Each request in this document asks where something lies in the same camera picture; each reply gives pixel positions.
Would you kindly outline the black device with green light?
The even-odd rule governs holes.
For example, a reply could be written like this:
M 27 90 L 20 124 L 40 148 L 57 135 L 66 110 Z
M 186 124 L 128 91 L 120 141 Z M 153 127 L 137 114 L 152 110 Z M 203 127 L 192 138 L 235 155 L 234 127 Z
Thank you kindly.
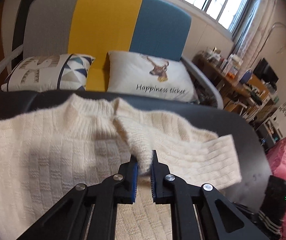
M 270 176 L 259 217 L 274 230 L 280 229 L 286 213 L 286 180 Z

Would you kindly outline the white patterned pillow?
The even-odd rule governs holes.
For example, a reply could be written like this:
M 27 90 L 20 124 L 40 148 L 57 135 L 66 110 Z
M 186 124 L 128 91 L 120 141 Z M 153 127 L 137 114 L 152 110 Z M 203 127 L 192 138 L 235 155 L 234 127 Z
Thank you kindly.
M 91 55 L 34 56 L 22 60 L 1 86 L 3 92 L 32 90 L 85 90 Z

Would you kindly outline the cream knitted sweater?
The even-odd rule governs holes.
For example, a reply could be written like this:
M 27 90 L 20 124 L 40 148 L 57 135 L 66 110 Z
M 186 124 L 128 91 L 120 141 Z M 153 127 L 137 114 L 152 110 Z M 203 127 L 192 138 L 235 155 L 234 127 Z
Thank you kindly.
M 131 155 L 139 179 L 133 205 L 118 207 L 117 239 L 170 239 L 167 205 L 155 205 L 153 152 L 187 183 L 221 190 L 242 180 L 233 137 L 199 129 L 171 112 L 125 100 L 72 95 L 62 105 L 0 121 L 0 239 L 16 239 L 76 184 L 116 174 Z

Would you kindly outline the cluttered wooden desk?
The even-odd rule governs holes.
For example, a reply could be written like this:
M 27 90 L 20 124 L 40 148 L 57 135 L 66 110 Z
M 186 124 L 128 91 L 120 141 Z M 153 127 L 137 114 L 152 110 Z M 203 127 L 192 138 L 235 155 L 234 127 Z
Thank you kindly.
M 267 84 L 252 72 L 246 72 L 250 77 L 245 81 L 238 81 L 223 74 L 212 60 L 204 57 L 203 53 L 196 54 L 192 62 L 221 94 L 223 109 L 239 114 L 255 129 L 258 129 L 277 109 Z

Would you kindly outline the white deer print pillow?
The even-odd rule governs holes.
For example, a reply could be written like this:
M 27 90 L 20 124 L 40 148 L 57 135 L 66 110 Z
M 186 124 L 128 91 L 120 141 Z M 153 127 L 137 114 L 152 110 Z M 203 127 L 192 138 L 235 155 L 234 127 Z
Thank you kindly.
M 108 55 L 108 92 L 198 102 L 182 62 L 126 51 L 109 51 Z

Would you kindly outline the grey yellow blue sofa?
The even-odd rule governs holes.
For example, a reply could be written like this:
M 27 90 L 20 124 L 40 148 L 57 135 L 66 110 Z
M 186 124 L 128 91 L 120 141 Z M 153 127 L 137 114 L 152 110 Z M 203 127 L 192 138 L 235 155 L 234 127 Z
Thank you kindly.
M 27 7 L 23 39 L 0 62 L 0 74 L 16 57 L 87 54 L 95 58 L 86 89 L 108 88 L 111 50 L 182 61 L 223 108 L 219 91 L 183 49 L 191 16 L 164 0 L 34 0 Z

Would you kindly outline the black monitor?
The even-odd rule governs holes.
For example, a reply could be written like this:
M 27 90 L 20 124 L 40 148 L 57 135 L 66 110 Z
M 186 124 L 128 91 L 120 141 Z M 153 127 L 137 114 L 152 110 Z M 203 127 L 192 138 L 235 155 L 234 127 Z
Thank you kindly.
M 254 68 L 253 74 L 265 83 L 277 83 L 279 80 L 278 76 L 265 58 L 262 58 L 259 61 L 257 66 Z

